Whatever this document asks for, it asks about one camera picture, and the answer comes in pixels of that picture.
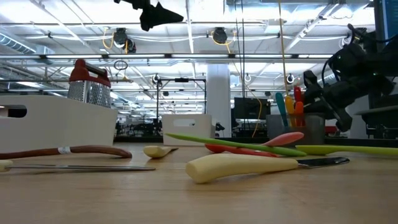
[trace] white box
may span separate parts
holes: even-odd
[[[184,141],[166,136],[165,133],[184,134],[201,138],[214,138],[215,125],[208,114],[162,115],[163,144],[165,146],[203,146],[200,142]]]
[[[85,145],[112,146],[118,111],[59,96],[0,96],[23,105],[23,118],[0,117],[0,152]]]

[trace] box grater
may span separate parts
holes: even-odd
[[[111,82],[105,69],[78,59],[69,81],[69,99],[111,107]]]

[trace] red spoon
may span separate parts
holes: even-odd
[[[262,144],[263,146],[283,146],[285,144],[289,144],[295,142],[304,137],[303,133],[295,132],[295,133],[286,133],[277,136],[270,141]],[[253,155],[253,156],[267,156],[267,157],[278,157],[278,155],[271,153],[271,152],[260,152],[254,151],[252,149],[245,149],[245,148],[238,148],[238,147],[231,147],[231,146],[219,146],[219,145],[212,145],[212,144],[205,144],[206,148],[214,153],[222,153],[224,151],[231,152],[234,154],[246,154],[246,155]]]

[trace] yellow handle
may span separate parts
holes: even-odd
[[[296,169],[295,159],[240,154],[212,154],[190,161],[185,172],[198,184],[238,174],[265,173]]]
[[[166,156],[170,151],[178,149],[176,147],[160,147],[160,146],[145,146],[145,155],[151,158],[161,158]]]
[[[2,161],[0,160],[0,172],[7,172],[10,170],[10,168],[7,168],[8,166],[13,165],[12,161]]]
[[[295,127],[296,126],[296,120],[293,117],[293,115],[294,115],[293,98],[291,98],[290,96],[286,96],[285,97],[285,106],[286,106],[287,113],[289,114],[290,126],[291,127]]]

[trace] computer monitor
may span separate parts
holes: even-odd
[[[271,104],[267,99],[260,99],[262,110],[260,119],[266,119],[267,114],[271,114]],[[260,112],[260,103],[255,98],[238,98],[234,99],[234,112],[236,119],[258,119]]]

